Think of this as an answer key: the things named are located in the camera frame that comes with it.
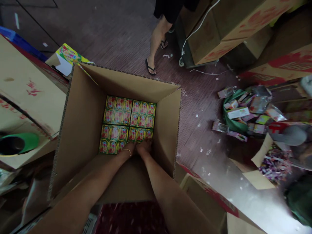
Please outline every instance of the forearm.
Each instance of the forearm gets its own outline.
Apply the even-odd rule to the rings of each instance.
[[[129,152],[122,151],[108,163],[91,172],[32,229],[31,234],[81,233],[90,209],[128,158]]]
[[[214,233],[204,214],[155,160],[148,153],[142,158],[169,232]]]

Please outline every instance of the tiled floor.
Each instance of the tiled floor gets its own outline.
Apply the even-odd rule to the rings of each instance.
[[[21,2],[53,5],[49,0]],[[58,44],[67,43],[98,65],[149,76],[144,60],[157,23],[153,0],[56,2],[58,9],[27,7],[27,10]],[[26,40],[40,50],[57,49],[58,46],[19,7],[2,6],[1,12],[5,27],[16,30],[14,12],[17,12],[20,17],[18,32]],[[281,189],[256,190],[227,158],[226,154],[234,145],[241,144],[241,150],[246,151],[248,144],[211,130],[212,122],[222,118],[222,100],[216,93],[228,85],[243,87],[246,84],[231,71],[213,76],[179,67],[180,51],[175,35],[168,35],[168,41],[169,47],[159,49],[156,54],[156,78],[181,84],[183,88],[178,161],[202,176],[267,233],[311,231],[292,218]],[[49,46],[42,48],[43,42]],[[165,54],[173,54],[173,57],[163,57]],[[227,69],[218,63],[198,70],[217,74]]]

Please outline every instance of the paper scrap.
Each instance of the paper scrap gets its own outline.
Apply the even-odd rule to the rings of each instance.
[[[17,13],[14,13],[14,17],[15,17],[15,25],[16,25],[16,28],[19,30],[19,29],[20,29],[20,27],[19,27],[19,25],[20,25],[19,16],[18,16]]]

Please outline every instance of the green bucket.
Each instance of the green bucket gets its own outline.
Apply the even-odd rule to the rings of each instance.
[[[0,156],[22,154],[39,145],[39,137],[34,133],[19,133],[0,138]]]

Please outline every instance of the black flip-flop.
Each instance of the black flip-flop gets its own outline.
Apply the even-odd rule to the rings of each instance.
[[[153,72],[155,72],[155,68],[154,69],[152,69],[150,66],[149,66],[149,64],[147,63],[147,59],[145,60],[145,65],[146,65],[146,67],[147,67],[147,72],[150,74],[150,75],[156,75],[156,73],[150,73],[149,72],[149,69],[151,69]]]
[[[165,45],[166,44],[166,42],[167,42],[167,39],[165,40],[165,41],[163,41],[162,40],[162,43]],[[166,46],[166,47],[163,47],[163,45],[162,44],[160,44],[160,47],[162,48],[162,49],[165,49],[165,48],[167,48],[168,47],[168,45]]]

